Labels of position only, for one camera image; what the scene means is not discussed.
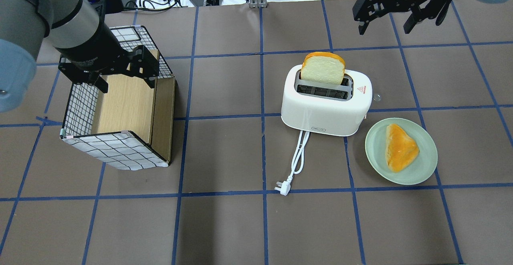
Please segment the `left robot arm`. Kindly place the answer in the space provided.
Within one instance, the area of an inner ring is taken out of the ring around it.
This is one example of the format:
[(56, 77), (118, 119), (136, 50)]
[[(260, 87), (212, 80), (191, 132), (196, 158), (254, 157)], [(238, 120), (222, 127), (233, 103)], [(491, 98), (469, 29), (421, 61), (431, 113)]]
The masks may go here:
[(107, 93), (104, 75), (126, 75), (155, 88), (159, 60), (143, 45), (123, 49), (104, 22), (106, 14), (123, 9), (121, 0), (1, 0), (1, 112), (22, 103), (45, 38), (73, 84)]

